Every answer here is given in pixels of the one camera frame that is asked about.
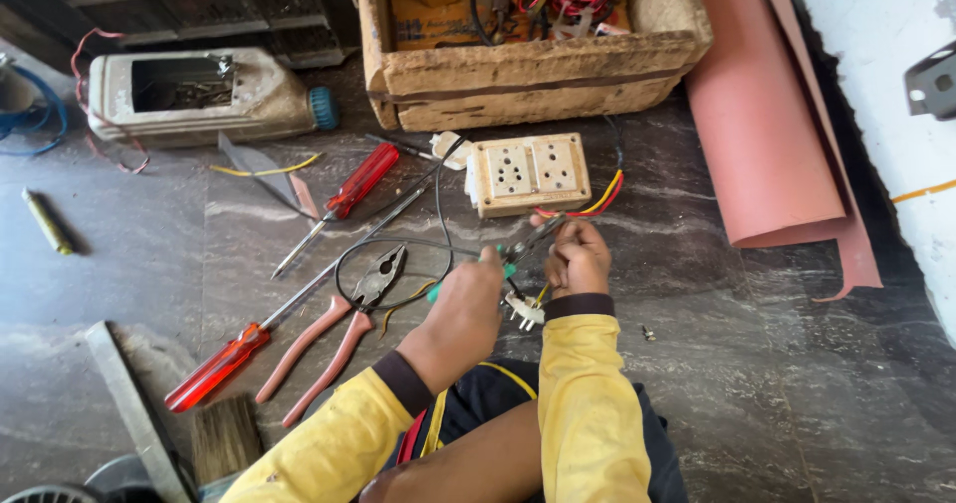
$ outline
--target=metal rack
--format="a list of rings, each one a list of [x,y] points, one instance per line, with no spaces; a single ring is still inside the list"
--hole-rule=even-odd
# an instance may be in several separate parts
[[[360,46],[352,0],[65,0],[127,50],[263,45],[293,68],[340,64]]]

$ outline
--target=yellow sleeve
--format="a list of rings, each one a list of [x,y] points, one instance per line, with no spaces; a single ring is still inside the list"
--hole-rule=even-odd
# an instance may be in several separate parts
[[[221,501],[348,502],[411,424],[392,390],[367,368],[246,470]]]
[[[614,316],[577,314],[544,328],[541,468],[549,502],[649,502],[640,402],[620,369]]]

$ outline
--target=stone floor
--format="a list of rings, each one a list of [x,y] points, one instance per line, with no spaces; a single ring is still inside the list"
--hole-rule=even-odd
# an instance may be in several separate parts
[[[301,171],[317,199],[373,147],[362,138],[378,128],[360,62],[304,76],[339,97],[340,129],[262,144],[283,165],[325,152]],[[819,304],[811,298],[831,295],[841,283],[836,244],[758,251],[727,244],[683,89],[620,123],[626,183],[595,220],[615,259],[618,348],[627,376],[644,382],[655,409],[670,420],[692,501],[956,501],[956,352],[865,164],[856,163],[854,188],[886,288]],[[615,155],[600,118],[466,133],[478,140],[563,131],[584,135],[592,180],[603,186]],[[421,145],[427,135],[403,138]],[[15,137],[3,143],[18,144]],[[310,226],[249,180],[207,168],[225,163],[212,147],[155,152],[142,175],[130,176],[92,157],[78,131],[39,157],[0,156],[0,497],[49,481],[80,482],[133,450],[83,340],[91,324],[115,324],[149,398],[164,412],[162,396],[197,361],[250,319],[269,315],[364,229],[326,229],[287,274],[269,281]],[[354,214],[426,166],[403,156]],[[527,232],[516,218],[479,222],[462,181],[449,174],[442,187],[456,244],[477,249]],[[20,200],[24,185],[48,196],[83,254],[50,251]],[[423,198],[389,232],[438,239],[435,214],[433,200]],[[392,295],[418,288],[444,258],[410,248],[405,279]],[[531,268],[516,280],[528,289],[542,284]],[[287,318],[226,392],[256,390],[333,290],[326,284]],[[344,376],[393,348],[426,311],[425,303],[414,304],[395,314],[382,340],[368,334]],[[641,325],[658,340],[645,341]],[[345,327],[317,342],[259,407],[270,444],[286,433],[280,419],[328,363]],[[540,348],[540,329],[523,333],[506,322],[496,350],[537,360]],[[188,414],[161,418],[188,454]]]

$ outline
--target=blue cable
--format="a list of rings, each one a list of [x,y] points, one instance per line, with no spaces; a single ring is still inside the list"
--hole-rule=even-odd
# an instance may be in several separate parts
[[[58,133],[54,137],[54,140],[51,141],[50,144],[44,146],[43,148],[37,148],[36,150],[30,150],[26,152],[11,152],[6,150],[0,150],[0,155],[24,156],[24,155],[43,154],[44,152],[52,149],[54,146],[59,144],[63,140],[63,136],[66,134],[66,128],[67,128],[66,106],[63,105],[63,100],[61,100],[59,96],[57,96],[56,93],[53,91],[53,89],[51,89],[50,86],[47,85],[45,81],[43,81],[43,79],[40,79],[38,75],[31,72],[30,70],[22,69],[17,66],[14,66],[12,68],[20,75],[32,81],[33,84],[36,85],[38,89],[40,89],[40,91],[43,93],[43,97],[46,98],[47,100],[46,112],[43,113],[43,119],[41,119],[37,124],[33,125],[30,128],[18,130],[17,133],[29,133],[29,132],[39,130],[44,124],[47,123],[47,120],[50,119],[50,114],[53,111],[54,107],[56,107],[56,114],[59,115],[59,118],[60,118],[60,133]],[[0,132],[0,140],[3,140],[4,138],[6,138],[12,131],[13,131],[12,129],[2,130],[2,132]]]

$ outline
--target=dark pants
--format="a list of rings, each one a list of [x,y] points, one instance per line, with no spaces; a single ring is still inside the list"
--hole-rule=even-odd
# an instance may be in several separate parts
[[[532,399],[529,389],[537,394],[536,363],[491,359],[474,367],[462,376],[455,386],[448,389],[444,398],[439,441],[448,445],[481,424]],[[667,420],[654,413],[642,383],[635,383],[634,390],[638,393],[640,409],[643,412],[644,448],[651,461],[651,480],[647,494],[654,503],[687,503],[687,492],[678,467],[677,452],[667,438]],[[424,418],[416,423],[421,428],[414,434],[414,442],[408,441],[405,444],[406,448],[411,446],[413,457],[422,455],[435,412],[434,403],[424,412]],[[412,435],[414,429],[413,426],[409,430],[409,435]],[[395,467],[404,437],[405,434],[399,436],[395,451],[385,463],[385,470]],[[544,501],[544,494],[538,493],[529,501]]]

